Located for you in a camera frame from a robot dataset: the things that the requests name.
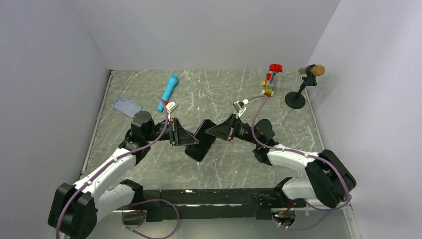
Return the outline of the lilac phone case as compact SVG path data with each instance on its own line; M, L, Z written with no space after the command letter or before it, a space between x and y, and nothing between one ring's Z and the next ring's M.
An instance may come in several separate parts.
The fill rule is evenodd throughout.
M142 110L142 107L140 105L123 96L120 96L117 100L115 100L112 106L116 110L126 114L131 118L134 117L136 113Z

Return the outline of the black smartphone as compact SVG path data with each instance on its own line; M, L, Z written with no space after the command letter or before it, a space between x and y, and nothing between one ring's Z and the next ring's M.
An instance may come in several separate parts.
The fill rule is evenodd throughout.
M194 137L199 140L199 144L189 145L185 148L184 153L196 162L202 162L209 149L216 141L216 137L206 134L206 130L216 126L209 119L203 120L199 128L196 130Z

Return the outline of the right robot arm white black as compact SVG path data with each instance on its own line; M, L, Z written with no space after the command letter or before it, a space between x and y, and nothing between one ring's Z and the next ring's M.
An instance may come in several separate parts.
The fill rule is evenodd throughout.
M305 179L286 177L278 184L274 199L281 207L298 199L317 199L334 209L340 202L348 200L349 193L357 185L355 178L333 151L304 152L274 141L275 133L267 119L250 126L231 114L225 122L206 129L205 133L226 141L238 138L253 143L256 146L253 154L260 163L306 174Z

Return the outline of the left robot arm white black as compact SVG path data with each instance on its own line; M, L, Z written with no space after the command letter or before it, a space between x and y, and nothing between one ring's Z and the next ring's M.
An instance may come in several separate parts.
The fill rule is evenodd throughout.
M124 205L139 208L143 202L141 185L125 180L114 189L110 186L141 162L158 141L169 141L172 146L199 144L178 118L165 116L155 124L150 112L137 112L124 141L109 159L88 176L73 184L62 183L56 189L48 217L48 224L56 230L55 238L85 239L96 223L115 209Z

